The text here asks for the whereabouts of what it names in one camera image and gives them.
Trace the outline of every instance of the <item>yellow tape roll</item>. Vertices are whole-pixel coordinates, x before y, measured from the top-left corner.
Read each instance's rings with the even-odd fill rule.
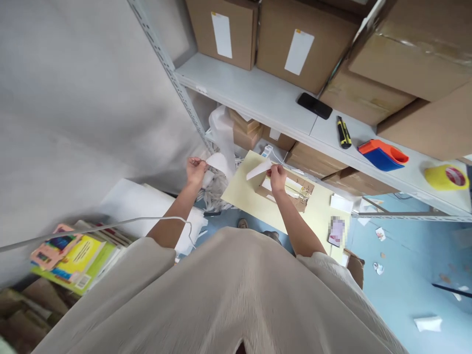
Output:
[[[458,190],[469,188],[467,174],[453,165],[432,167],[424,171],[428,183],[437,190]]]

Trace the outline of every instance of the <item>black phone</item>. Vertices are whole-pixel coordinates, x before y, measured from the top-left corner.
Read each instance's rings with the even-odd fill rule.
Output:
[[[333,112],[330,106],[310,96],[306,92],[302,93],[296,102],[323,119],[328,119]]]

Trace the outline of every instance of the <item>cardboard box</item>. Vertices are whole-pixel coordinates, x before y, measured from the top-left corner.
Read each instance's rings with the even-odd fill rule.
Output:
[[[323,178],[348,166],[302,143],[295,144],[285,161],[318,178]]]
[[[285,190],[290,196],[290,200],[294,204],[295,208],[299,212],[305,212],[305,208],[308,204],[308,199],[310,198],[314,188],[315,185],[312,182],[308,182],[300,178],[297,174],[287,170],[287,181],[285,182]],[[256,193],[275,203],[275,198],[272,194],[272,188],[270,187],[269,177],[266,176],[263,179],[259,187],[256,189]]]
[[[245,120],[238,112],[231,108],[228,108],[228,111],[230,113],[230,118],[247,134],[256,130],[261,125],[258,121],[253,119]]]
[[[377,0],[321,0],[331,6],[367,17]]]
[[[472,82],[445,98],[417,100],[377,126],[377,135],[448,161],[472,153]]]
[[[269,128],[266,125],[261,124],[264,127],[264,132],[262,133],[262,138],[267,140],[270,144],[277,146],[285,151],[290,151],[294,147],[296,140],[288,137],[285,134],[280,133],[279,131]]]
[[[317,94],[361,21],[319,1],[264,0],[257,67]]]
[[[198,51],[251,70],[259,4],[249,0],[186,0]]]
[[[377,125],[415,98],[349,71],[344,61],[324,88],[320,101],[361,122]]]
[[[398,0],[353,52],[349,70],[427,101],[472,78],[472,1]]]
[[[374,196],[399,192],[399,190],[352,167],[345,168],[335,173],[328,179],[324,179],[323,182],[345,190],[355,196]]]
[[[263,128],[260,126],[256,130],[250,133],[246,133],[237,124],[233,126],[233,138],[235,144],[242,147],[245,150],[252,150],[256,146],[257,142],[261,139]]]

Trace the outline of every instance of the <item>blue floor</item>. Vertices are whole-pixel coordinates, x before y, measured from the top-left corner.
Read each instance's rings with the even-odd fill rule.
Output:
[[[389,211],[427,211],[429,207],[415,199],[399,200],[393,195],[377,196]],[[237,227],[240,218],[258,232],[277,231],[283,246],[293,252],[288,236],[266,223],[239,210],[230,209],[208,217],[208,232],[197,240],[197,246],[225,226]],[[375,230],[382,227],[386,240],[380,242]],[[459,250],[453,239],[454,230],[472,225],[448,222],[371,219],[362,226],[351,219],[346,248],[365,260],[364,292],[381,317],[410,354],[470,353],[472,348],[472,300],[458,302],[447,291],[431,283],[472,289],[472,251]],[[385,267],[382,275],[373,262]],[[450,279],[445,283],[440,274]],[[419,332],[414,318],[440,316],[441,332]]]

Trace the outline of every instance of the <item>metal shelf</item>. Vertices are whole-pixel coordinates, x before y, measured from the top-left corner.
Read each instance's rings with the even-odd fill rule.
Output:
[[[181,85],[197,90],[402,192],[409,193],[444,213],[466,217],[466,220],[470,217],[472,221],[468,190],[437,191],[423,177],[424,168],[444,162],[399,147],[410,157],[407,166],[392,172],[377,169],[354,147],[341,149],[335,116],[343,117],[355,146],[369,139],[378,139],[374,129],[338,111],[333,111],[328,120],[318,118],[296,103],[296,99],[304,90],[295,85],[257,68],[246,71],[200,53],[178,68],[176,77]],[[461,170],[466,169],[465,164],[460,161],[450,163]]]

